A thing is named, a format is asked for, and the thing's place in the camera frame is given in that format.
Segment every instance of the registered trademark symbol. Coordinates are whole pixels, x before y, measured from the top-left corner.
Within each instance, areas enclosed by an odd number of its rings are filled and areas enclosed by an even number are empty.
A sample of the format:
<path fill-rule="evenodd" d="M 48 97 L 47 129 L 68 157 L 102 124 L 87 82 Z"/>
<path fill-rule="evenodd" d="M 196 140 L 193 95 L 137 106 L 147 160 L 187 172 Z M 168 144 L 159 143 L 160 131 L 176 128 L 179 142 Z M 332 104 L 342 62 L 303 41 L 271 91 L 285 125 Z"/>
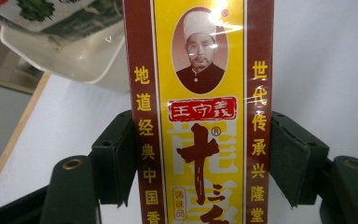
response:
<path fill-rule="evenodd" d="M 223 9 L 223 10 L 222 10 L 222 16 L 223 16 L 223 17 L 228 16 L 228 9 Z"/>
<path fill-rule="evenodd" d="M 213 136 L 219 136 L 220 133 L 222 133 L 222 130 L 221 130 L 219 127 L 213 127 L 213 128 L 211 129 L 211 134 L 212 134 Z"/>

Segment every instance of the dark clothing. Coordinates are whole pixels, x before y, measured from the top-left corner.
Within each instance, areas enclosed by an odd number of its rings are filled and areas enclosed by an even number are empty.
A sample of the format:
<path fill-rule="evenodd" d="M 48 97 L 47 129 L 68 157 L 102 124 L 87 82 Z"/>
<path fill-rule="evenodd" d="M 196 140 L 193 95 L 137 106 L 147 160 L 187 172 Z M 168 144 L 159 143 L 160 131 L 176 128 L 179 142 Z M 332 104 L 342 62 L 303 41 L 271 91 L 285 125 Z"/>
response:
<path fill-rule="evenodd" d="M 188 90 L 203 94 L 213 90 L 219 84 L 225 74 L 225 70 L 211 63 L 197 74 L 193 72 L 191 66 L 176 72 L 176 74 Z"/>

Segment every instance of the man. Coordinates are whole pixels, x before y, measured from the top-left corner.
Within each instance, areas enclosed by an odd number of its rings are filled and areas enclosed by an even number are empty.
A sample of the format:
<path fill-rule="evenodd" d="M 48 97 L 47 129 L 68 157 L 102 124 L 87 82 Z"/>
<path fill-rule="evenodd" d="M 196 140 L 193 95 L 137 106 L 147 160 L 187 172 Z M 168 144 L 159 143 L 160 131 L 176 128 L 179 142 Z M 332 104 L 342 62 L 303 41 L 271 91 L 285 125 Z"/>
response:
<path fill-rule="evenodd" d="M 216 25 L 205 11 L 193 11 L 184 19 L 185 47 L 191 65 L 176 72 L 182 84 L 198 94 L 212 91 L 225 70 L 213 63 L 217 50 Z"/>

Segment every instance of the oval portrait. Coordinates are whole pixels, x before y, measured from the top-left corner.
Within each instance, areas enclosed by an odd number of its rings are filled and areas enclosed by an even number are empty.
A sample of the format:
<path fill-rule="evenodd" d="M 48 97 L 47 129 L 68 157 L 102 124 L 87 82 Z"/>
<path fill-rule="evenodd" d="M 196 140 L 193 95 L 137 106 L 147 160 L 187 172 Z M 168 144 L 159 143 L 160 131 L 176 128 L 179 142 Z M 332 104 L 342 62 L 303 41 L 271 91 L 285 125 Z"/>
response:
<path fill-rule="evenodd" d="M 214 90 L 227 67 L 227 35 L 211 10 L 194 7 L 177 22 L 172 62 L 183 86 L 196 94 Z"/>

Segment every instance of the portrait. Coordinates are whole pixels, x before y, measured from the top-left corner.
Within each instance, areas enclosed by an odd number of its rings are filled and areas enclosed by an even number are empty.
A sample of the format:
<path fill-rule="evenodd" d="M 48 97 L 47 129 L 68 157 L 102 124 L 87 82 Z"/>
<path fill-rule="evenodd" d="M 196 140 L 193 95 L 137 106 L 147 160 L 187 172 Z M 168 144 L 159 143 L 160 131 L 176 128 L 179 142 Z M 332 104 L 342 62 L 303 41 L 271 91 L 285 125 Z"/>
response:
<path fill-rule="evenodd" d="M 191 92 L 214 90 L 227 66 L 227 35 L 208 8 L 195 7 L 176 25 L 172 39 L 172 62 L 177 77 Z"/>

